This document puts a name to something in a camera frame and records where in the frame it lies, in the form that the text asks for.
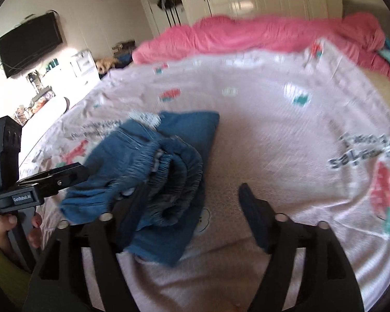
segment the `television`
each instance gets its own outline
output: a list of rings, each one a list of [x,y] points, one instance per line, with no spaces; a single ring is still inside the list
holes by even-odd
[[[31,65],[62,43],[55,13],[30,19],[0,37],[0,58],[9,78]]]

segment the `hand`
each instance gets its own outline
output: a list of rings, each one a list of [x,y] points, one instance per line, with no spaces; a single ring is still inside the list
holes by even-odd
[[[19,263],[19,257],[11,247],[7,232],[13,229],[17,225],[17,218],[12,214],[0,215],[0,249],[4,255],[10,259],[13,263]],[[40,226],[42,225],[42,217],[39,214],[35,214],[32,218],[33,229],[27,236],[27,240],[32,247],[38,249],[42,243],[42,231]]]

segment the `yellow-green sleeve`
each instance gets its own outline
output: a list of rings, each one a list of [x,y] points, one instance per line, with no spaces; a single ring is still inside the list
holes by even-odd
[[[0,288],[9,300],[21,308],[27,297],[30,274],[18,268],[0,250]]]

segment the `finger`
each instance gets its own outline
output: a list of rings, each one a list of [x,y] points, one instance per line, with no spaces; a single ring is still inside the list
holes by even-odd
[[[36,228],[39,228],[42,225],[42,217],[40,214],[36,213],[32,218],[32,225]]]
[[[30,231],[27,236],[27,240],[30,245],[32,245],[35,249],[39,248],[42,244],[42,231],[39,228],[34,228]]]
[[[17,217],[12,214],[2,216],[0,214],[0,235],[4,236],[17,225]]]

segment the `pink blanket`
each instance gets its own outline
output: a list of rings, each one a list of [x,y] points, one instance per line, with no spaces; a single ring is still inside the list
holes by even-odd
[[[376,53],[384,47],[384,32],[377,19],[368,13],[350,15],[344,20],[312,21],[278,16],[249,20],[213,16],[192,27],[173,27],[142,43],[133,52],[133,60],[137,64],[157,63],[255,48],[289,53],[304,50],[320,37],[329,39],[358,66],[390,78],[390,64]]]

